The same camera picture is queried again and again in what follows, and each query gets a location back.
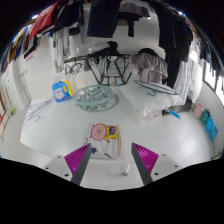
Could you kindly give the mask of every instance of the black garment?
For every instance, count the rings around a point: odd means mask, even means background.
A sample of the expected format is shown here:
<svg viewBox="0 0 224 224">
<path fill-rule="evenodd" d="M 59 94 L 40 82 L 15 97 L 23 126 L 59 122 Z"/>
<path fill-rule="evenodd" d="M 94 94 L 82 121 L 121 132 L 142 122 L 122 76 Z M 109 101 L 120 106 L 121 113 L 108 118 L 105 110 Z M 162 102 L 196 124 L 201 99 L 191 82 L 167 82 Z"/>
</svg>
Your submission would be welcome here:
<svg viewBox="0 0 224 224">
<path fill-rule="evenodd" d="M 80 33 L 79 27 L 69 29 L 69 36 L 74 36 Z"/>
<path fill-rule="evenodd" d="M 113 38 L 121 0 L 93 0 L 87 36 Z"/>
<path fill-rule="evenodd" d="M 53 33 L 57 32 L 58 30 L 73 25 L 77 23 L 80 18 L 80 3 L 72 3 L 71 5 L 66 5 L 63 9 L 61 15 L 59 16 L 54 28 L 48 30 L 43 33 L 50 33 L 49 35 L 52 37 Z"/>
<path fill-rule="evenodd" d="M 117 42 L 109 41 L 107 43 L 110 45 L 110 47 L 107 47 L 107 48 L 104 48 L 103 50 L 97 51 L 94 54 L 88 54 L 87 56 L 88 57 L 98 57 L 98 58 L 94 58 L 94 61 L 96 64 L 99 64 L 100 56 L 120 56 L 121 55 L 117 52 L 117 47 L 118 47 Z M 88 60 L 86 60 L 85 65 L 84 65 L 84 70 L 89 71 L 90 69 L 91 69 L 91 66 L 89 65 Z"/>
<path fill-rule="evenodd" d="M 29 50 L 26 54 L 24 54 L 24 59 L 25 59 L 30 53 L 32 53 L 33 51 L 36 50 L 37 45 L 38 45 L 38 37 L 37 37 L 37 36 L 34 36 L 34 39 L 33 39 L 33 46 L 30 48 L 30 50 Z"/>
<path fill-rule="evenodd" d="M 100 56 L 119 56 L 120 54 L 118 53 L 117 51 L 117 42 L 114 42 L 114 41 L 109 41 L 107 42 L 110 47 L 107 47 L 107 48 L 104 48 L 103 50 L 100 50 L 100 51 L 97 51 L 96 53 L 94 54 L 88 54 L 89 57 L 93 56 L 97 56 L 97 57 L 100 57 Z"/>
<path fill-rule="evenodd" d="M 118 19 L 124 19 L 128 21 L 128 36 L 134 37 L 134 21 L 139 21 L 142 18 L 141 15 L 130 13 L 130 12 L 119 12 Z"/>
<path fill-rule="evenodd" d="M 162 79 L 162 84 L 167 83 L 167 86 L 173 89 L 180 69 L 180 60 L 166 54 L 165 61 L 168 64 L 168 78 Z"/>
<path fill-rule="evenodd" d="M 158 56 L 158 54 L 154 50 L 152 50 L 151 48 L 143 48 L 138 53 L 139 54 L 141 54 L 141 53 L 148 53 L 148 54 L 151 54 L 153 56 Z"/>
<path fill-rule="evenodd" d="M 168 55 L 188 62 L 193 33 L 185 19 L 179 14 L 173 14 L 171 10 L 157 1 L 141 1 L 148 2 L 158 16 L 160 27 L 159 47 L 163 48 Z"/>
</svg>

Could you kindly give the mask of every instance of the colorful artwork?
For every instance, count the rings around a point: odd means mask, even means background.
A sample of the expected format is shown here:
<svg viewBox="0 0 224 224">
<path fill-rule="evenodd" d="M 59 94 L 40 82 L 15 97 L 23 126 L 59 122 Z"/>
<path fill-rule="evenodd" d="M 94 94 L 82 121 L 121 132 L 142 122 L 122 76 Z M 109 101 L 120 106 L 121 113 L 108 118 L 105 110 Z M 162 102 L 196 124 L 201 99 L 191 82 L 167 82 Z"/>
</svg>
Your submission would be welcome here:
<svg viewBox="0 0 224 224">
<path fill-rule="evenodd" d="M 90 138 L 96 141 L 104 139 L 108 143 L 110 143 L 109 138 L 117 140 L 117 126 L 107 126 L 103 123 L 93 125 Z"/>
</svg>

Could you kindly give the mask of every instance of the window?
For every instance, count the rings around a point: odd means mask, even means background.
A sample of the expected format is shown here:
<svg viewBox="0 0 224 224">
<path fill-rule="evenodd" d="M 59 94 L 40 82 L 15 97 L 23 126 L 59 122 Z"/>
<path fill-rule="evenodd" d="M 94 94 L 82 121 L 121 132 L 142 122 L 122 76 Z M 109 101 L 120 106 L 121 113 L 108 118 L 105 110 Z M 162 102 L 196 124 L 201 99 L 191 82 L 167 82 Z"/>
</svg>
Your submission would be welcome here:
<svg viewBox="0 0 224 224">
<path fill-rule="evenodd" d="M 211 68 L 211 65 L 207 61 L 205 61 L 204 69 L 204 81 L 209 84 L 212 89 L 215 89 L 216 71 Z"/>
<path fill-rule="evenodd" d="M 204 75 L 203 81 L 210 87 L 210 89 L 216 94 L 216 96 L 221 101 L 224 106 L 224 92 L 223 86 L 223 76 L 219 75 L 216 78 L 216 71 L 213 70 L 207 61 L 204 61 Z"/>
<path fill-rule="evenodd" d="M 222 91 L 222 83 L 223 83 L 223 77 L 219 76 L 217 80 L 217 88 L 215 93 L 219 97 L 222 104 L 224 105 L 224 92 Z"/>
</svg>

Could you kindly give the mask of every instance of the pink object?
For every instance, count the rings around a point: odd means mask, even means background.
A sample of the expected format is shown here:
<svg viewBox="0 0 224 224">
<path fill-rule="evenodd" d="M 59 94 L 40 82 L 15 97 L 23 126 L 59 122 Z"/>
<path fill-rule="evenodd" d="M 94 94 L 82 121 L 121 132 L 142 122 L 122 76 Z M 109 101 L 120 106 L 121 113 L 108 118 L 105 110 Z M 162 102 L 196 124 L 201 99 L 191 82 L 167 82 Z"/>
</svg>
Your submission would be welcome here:
<svg viewBox="0 0 224 224">
<path fill-rule="evenodd" d="M 96 141 L 101 141 L 106 135 L 106 127 L 102 124 L 93 125 L 91 136 Z"/>
<path fill-rule="evenodd" d="M 89 144 L 82 146 L 81 148 L 76 149 L 75 151 L 69 153 L 67 156 L 64 157 L 66 163 L 68 164 L 69 169 L 72 172 L 72 175 L 75 173 L 80 162 L 82 161 L 82 158 L 85 155 L 88 146 Z"/>
<path fill-rule="evenodd" d="M 197 119 L 199 119 L 204 110 L 205 108 L 200 103 L 196 102 L 196 106 L 194 108 L 193 114 Z"/>
<path fill-rule="evenodd" d="M 143 146 L 137 145 L 135 143 L 133 143 L 133 145 L 150 175 L 159 155 Z"/>
</svg>

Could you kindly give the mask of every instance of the clothing rack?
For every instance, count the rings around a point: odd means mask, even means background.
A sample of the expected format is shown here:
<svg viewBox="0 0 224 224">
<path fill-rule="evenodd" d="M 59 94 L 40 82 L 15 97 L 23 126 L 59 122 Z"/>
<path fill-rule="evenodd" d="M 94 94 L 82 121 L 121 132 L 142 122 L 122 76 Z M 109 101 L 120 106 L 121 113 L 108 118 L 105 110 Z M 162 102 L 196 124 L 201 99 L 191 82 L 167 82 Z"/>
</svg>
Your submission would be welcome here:
<svg viewBox="0 0 224 224">
<path fill-rule="evenodd" d="M 116 57 L 117 57 L 117 59 L 127 60 L 127 59 L 129 59 L 129 56 L 130 55 L 119 55 L 119 56 L 116 56 Z M 88 63 L 89 62 L 93 62 L 96 65 L 96 67 L 98 68 L 95 60 L 93 60 L 93 59 L 98 59 L 99 60 L 99 59 L 102 59 L 102 58 L 104 58 L 104 59 L 106 58 L 108 60 L 108 57 L 113 57 L 113 56 L 88 56 L 88 55 L 87 56 L 79 56 L 79 57 L 70 58 L 70 59 L 64 61 L 64 63 L 75 62 L 74 65 L 72 66 L 72 68 L 74 68 L 76 66 L 76 62 L 78 62 L 78 61 L 88 61 Z M 115 65 L 115 68 L 116 68 L 116 70 L 118 72 L 118 75 L 117 76 L 109 76 L 109 75 L 107 75 L 108 74 L 108 70 L 109 70 L 111 64 L 114 64 Z M 120 78 L 121 79 L 121 82 L 122 82 L 122 84 L 120 84 L 120 85 L 126 85 L 127 82 L 129 81 L 130 77 L 131 77 L 131 74 L 132 74 L 130 72 L 130 74 L 128 75 L 127 79 L 125 80 L 125 71 L 126 71 L 128 65 L 129 65 L 129 61 L 128 61 L 127 65 L 124 67 L 124 70 L 121 71 L 120 68 L 119 68 L 119 66 L 118 66 L 118 64 L 117 64 L 117 60 L 115 60 L 115 61 L 110 61 L 109 60 L 107 66 L 106 66 L 106 69 L 103 72 L 101 72 L 98 69 L 98 71 L 100 73 L 100 80 L 99 80 L 97 78 L 97 76 L 96 76 L 96 73 L 94 72 L 94 70 L 93 70 L 93 68 L 91 66 L 91 63 L 89 63 L 89 65 L 90 65 L 89 66 L 90 71 L 92 72 L 92 74 L 93 74 L 94 78 L 96 79 L 98 85 L 110 86 L 110 84 L 109 84 L 110 78 L 115 78 L 115 83 L 117 82 L 116 81 L 117 78 Z M 104 78 L 107 78 L 107 84 L 103 84 Z"/>
</svg>

